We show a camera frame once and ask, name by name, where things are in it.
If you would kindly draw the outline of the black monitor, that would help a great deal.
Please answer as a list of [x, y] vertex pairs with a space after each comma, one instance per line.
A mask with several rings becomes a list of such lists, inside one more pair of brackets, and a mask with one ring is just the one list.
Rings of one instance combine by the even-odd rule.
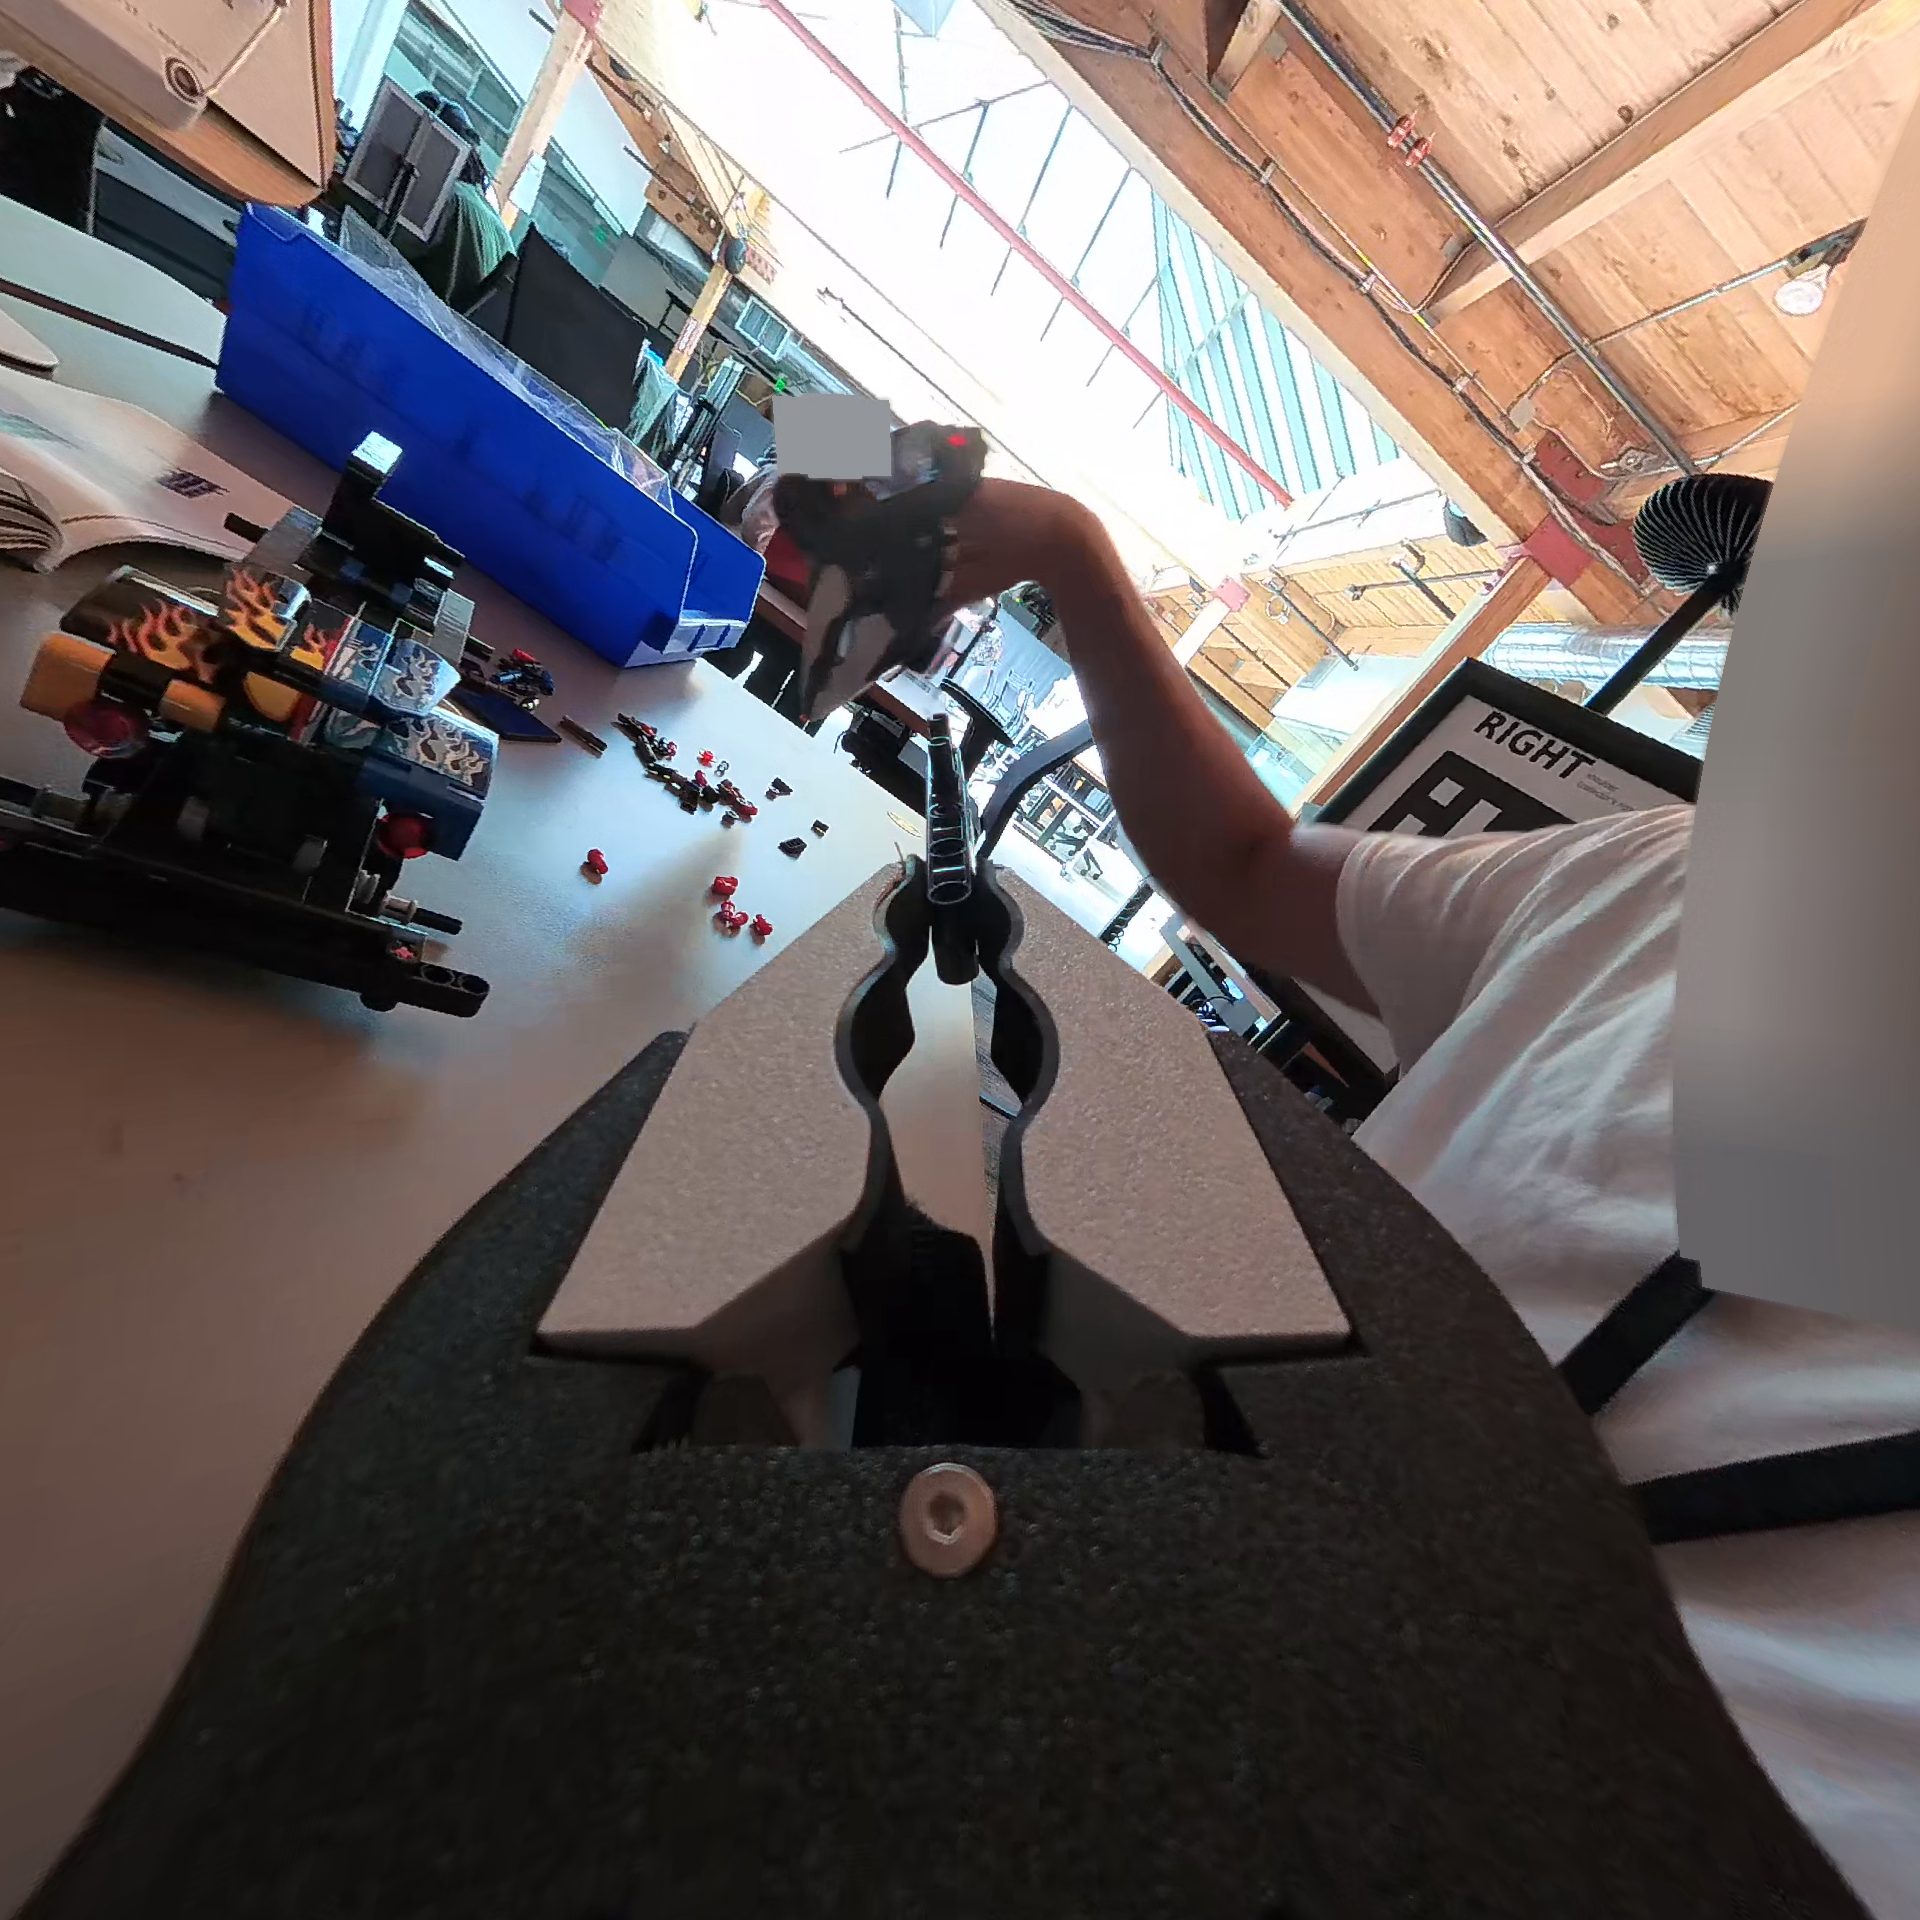
[[499, 343], [599, 423], [629, 425], [646, 328], [538, 227], [514, 254]]

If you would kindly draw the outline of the person's right hand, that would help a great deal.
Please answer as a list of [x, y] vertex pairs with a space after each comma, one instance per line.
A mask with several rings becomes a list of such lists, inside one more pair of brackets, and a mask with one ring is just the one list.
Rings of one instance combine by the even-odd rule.
[[1068, 492], [982, 478], [952, 521], [936, 606], [956, 612], [1031, 581], [1071, 596], [1113, 573], [1104, 523]]

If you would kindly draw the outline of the person's right forearm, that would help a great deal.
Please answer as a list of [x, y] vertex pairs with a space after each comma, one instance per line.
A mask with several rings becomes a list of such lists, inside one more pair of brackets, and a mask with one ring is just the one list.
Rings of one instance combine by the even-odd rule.
[[1237, 960], [1375, 1014], [1337, 922], [1360, 833], [1300, 825], [1259, 782], [1082, 506], [1043, 492], [1015, 529], [1037, 538], [1019, 578], [1063, 617], [1118, 824], [1148, 876]]

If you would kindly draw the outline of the black ribbed round fixture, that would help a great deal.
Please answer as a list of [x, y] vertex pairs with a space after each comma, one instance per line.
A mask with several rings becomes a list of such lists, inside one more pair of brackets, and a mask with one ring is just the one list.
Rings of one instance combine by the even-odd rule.
[[1588, 698], [1612, 714], [1709, 613], [1737, 612], [1762, 538], [1774, 482], [1691, 472], [1653, 489], [1633, 520], [1633, 543], [1652, 581], [1681, 602]]

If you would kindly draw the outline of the black framed white sign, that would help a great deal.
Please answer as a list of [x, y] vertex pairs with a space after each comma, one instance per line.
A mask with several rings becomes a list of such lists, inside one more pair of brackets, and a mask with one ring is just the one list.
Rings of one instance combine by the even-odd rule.
[[1424, 837], [1540, 832], [1691, 804], [1701, 761], [1481, 659], [1467, 659], [1310, 814]]

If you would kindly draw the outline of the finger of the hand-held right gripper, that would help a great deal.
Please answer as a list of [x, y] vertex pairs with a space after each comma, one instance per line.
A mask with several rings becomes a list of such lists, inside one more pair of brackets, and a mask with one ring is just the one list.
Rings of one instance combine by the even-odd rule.
[[841, 564], [819, 567], [806, 607], [797, 714], [825, 720], [868, 686], [868, 606], [857, 578]]
[[847, 619], [847, 696], [863, 698], [895, 666], [931, 656], [944, 578], [854, 578]]

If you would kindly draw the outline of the blue plastic bin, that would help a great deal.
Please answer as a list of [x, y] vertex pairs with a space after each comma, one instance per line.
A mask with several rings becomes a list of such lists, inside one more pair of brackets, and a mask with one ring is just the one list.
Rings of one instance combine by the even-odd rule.
[[676, 492], [632, 440], [433, 295], [371, 227], [347, 244], [248, 204], [214, 383], [341, 470], [397, 448], [382, 498], [616, 668], [730, 650], [755, 548]]

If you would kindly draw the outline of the thin black lego beam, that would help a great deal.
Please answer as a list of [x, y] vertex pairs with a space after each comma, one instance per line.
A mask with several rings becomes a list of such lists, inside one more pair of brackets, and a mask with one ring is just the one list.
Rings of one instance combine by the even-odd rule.
[[936, 712], [924, 735], [924, 911], [933, 969], [949, 987], [979, 972], [976, 820], [949, 715]]

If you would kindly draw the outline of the dark blue flat lego plate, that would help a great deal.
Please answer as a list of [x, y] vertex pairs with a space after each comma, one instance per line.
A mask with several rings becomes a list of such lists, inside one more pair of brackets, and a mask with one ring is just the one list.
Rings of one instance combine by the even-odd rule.
[[494, 731], [501, 742], [558, 746], [561, 733], [509, 692], [463, 679], [445, 694], [444, 706], [468, 721]]

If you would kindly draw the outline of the person's white t-shirt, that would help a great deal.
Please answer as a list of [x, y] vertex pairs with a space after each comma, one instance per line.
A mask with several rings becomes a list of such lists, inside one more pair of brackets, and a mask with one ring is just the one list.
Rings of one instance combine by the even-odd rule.
[[[1681, 1244], [1672, 1016], [1691, 807], [1365, 833], [1337, 934], [1401, 1075], [1357, 1130], [1552, 1362]], [[1916, 1335], [1703, 1306], [1595, 1420], [1625, 1482], [1914, 1431]], [[1916, 1509], [1655, 1551], [1691, 1650], [1871, 1915], [1918, 1911]]]

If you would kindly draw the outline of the scattered small lego pieces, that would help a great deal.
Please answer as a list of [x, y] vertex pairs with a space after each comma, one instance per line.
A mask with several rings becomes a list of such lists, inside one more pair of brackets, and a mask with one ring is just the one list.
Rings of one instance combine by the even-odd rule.
[[[555, 726], [566, 742], [594, 758], [603, 755], [610, 747], [599, 731], [594, 731], [567, 714], [560, 714]], [[755, 822], [761, 807], [731, 779], [730, 760], [720, 760], [711, 749], [702, 749], [688, 769], [677, 764], [677, 742], [659, 731], [651, 721], [643, 721], [633, 714], [616, 712], [612, 726], [632, 747], [643, 778], [655, 782], [688, 818], [711, 815], [724, 830], [736, 830]], [[778, 801], [790, 793], [791, 788], [784, 779], [772, 779], [765, 788], [767, 801]], [[825, 833], [825, 824], [814, 822], [806, 833], [778, 839], [778, 852], [797, 859], [814, 841], [823, 839]], [[580, 862], [580, 873], [589, 884], [602, 884], [612, 876], [608, 854], [599, 848], [588, 848]], [[750, 909], [740, 899], [740, 878], [733, 873], [722, 871], [711, 876], [708, 879], [706, 899], [711, 907], [711, 926], [727, 939], [745, 937], [751, 939], [755, 948], [765, 948], [778, 931], [775, 923], [764, 911]]]

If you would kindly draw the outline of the tan board with white plate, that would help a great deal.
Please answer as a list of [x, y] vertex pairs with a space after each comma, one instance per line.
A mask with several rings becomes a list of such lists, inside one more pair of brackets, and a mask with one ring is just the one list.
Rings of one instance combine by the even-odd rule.
[[302, 208], [331, 178], [328, 2], [5, 2], [2, 45], [231, 199]]

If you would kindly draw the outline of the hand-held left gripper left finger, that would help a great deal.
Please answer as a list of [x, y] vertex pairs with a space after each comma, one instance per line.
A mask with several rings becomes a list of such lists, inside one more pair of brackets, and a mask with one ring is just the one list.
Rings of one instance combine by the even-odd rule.
[[834, 1442], [846, 1259], [897, 1182], [882, 1093], [915, 1041], [915, 864], [892, 862], [710, 1009], [647, 1109], [539, 1345], [760, 1381]]

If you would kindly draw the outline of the clear plastic bag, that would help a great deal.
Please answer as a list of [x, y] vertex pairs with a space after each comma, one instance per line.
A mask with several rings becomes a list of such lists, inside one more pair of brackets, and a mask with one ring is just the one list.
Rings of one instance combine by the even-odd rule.
[[394, 329], [410, 355], [421, 360], [424, 343], [433, 343], [479, 386], [483, 415], [504, 415], [521, 438], [561, 435], [650, 500], [662, 506], [669, 502], [659, 464], [633, 441], [628, 428], [614, 429], [591, 417], [578, 400], [501, 343], [518, 247], [490, 275], [468, 311], [455, 313], [421, 282], [408, 254], [358, 208], [340, 214], [333, 240], [343, 259], [394, 311]]

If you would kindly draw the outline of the lego truck model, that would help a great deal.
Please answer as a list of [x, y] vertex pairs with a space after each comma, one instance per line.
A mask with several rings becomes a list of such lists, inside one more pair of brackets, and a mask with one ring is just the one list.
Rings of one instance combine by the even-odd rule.
[[499, 758], [455, 707], [463, 557], [384, 493], [402, 456], [366, 434], [324, 514], [227, 515], [217, 591], [122, 565], [40, 639], [17, 701], [89, 768], [3, 779], [3, 909], [373, 1012], [481, 1009], [488, 979], [430, 954], [461, 919], [399, 894], [412, 862], [463, 858]]

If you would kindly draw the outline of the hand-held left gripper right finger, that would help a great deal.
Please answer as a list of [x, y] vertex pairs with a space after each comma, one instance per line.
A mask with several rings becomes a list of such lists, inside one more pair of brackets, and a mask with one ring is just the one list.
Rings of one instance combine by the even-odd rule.
[[1201, 1446], [1220, 1368], [1354, 1327], [1208, 1030], [1019, 876], [982, 873], [997, 1160], [992, 1315], [1086, 1446]]

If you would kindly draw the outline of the lego instruction booklet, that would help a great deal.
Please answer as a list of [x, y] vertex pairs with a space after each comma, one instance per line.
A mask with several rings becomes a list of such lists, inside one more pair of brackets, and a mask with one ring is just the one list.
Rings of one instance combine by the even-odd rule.
[[237, 515], [272, 527], [286, 496], [150, 411], [2, 368], [2, 557], [49, 572], [110, 545], [233, 560]]

